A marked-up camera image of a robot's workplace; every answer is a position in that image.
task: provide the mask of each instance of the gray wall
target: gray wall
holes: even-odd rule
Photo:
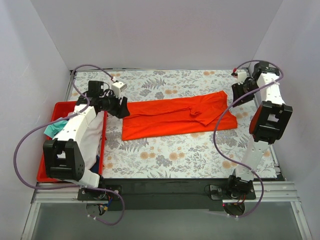
[[[233,69],[282,0],[31,0],[69,69]]]
[[[293,114],[275,152],[296,184],[313,238],[320,239],[320,1],[284,0],[254,58],[284,71],[281,94]]]
[[[69,73],[29,0],[0,0],[0,23],[0,239],[17,240],[34,191],[16,177],[14,150],[64,100]],[[36,183],[43,141],[39,131],[18,153],[19,169],[31,184]]]

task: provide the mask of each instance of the table surface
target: table surface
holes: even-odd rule
[[[123,95],[130,102],[174,99],[205,95],[221,90],[232,103],[231,85],[236,79],[231,70],[125,70],[110,71],[127,84]],[[76,74],[76,86],[84,92],[89,80],[111,84],[101,71]],[[73,89],[70,100],[79,94]],[[256,112],[254,101],[231,109],[238,128],[217,132],[216,142],[230,158],[241,161],[249,140],[250,120]],[[213,145],[212,132],[149,137],[122,141],[122,120],[107,119],[103,177],[105,178],[228,178],[236,164],[224,159]],[[262,178],[276,178],[274,159],[267,150],[257,173]]]

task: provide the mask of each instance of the folded red cloth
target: folded red cloth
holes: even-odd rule
[[[130,116],[123,119],[122,140],[177,134],[208,132],[215,129],[219,116],[227,109],[227,94],[175,99],[128,102]],[[237,118],[229,111],[218,130],[235,129]]]

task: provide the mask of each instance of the red plastic bin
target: red plastic bin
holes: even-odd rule
[[[51,121],[57,120],[58,118],[64,118],[68,115],[68,113],[73,112],[76,106],[75,101],[63,101],[57,102],[54,106]],[[108,114],[105,111],[103,115],[103,126],[102,126],[102,140],[101,140],[101,151],[100,151],[100,162],[99,162],[99,174],[102,174],[103,165],[104,165],[104,151],[105,151],[105,141],[106,141],[106,127],[107,127],[107,117]],[[44,155],[42,154],[38,174],[36,176],[36,180],[39,183],[48,183],[48,182],[59,182],[60,180],[55,178],[50,178],[46,174],[45,160]]]

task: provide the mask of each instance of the cloth fold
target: cloth fold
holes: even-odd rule
[[[123,119],[122,140],[213,131],[219,116],[227,109],[227,94],[219,91],[207,95],[175,99],[128,102],[130,116]],[[238,127],[229,111],[218,130]]]

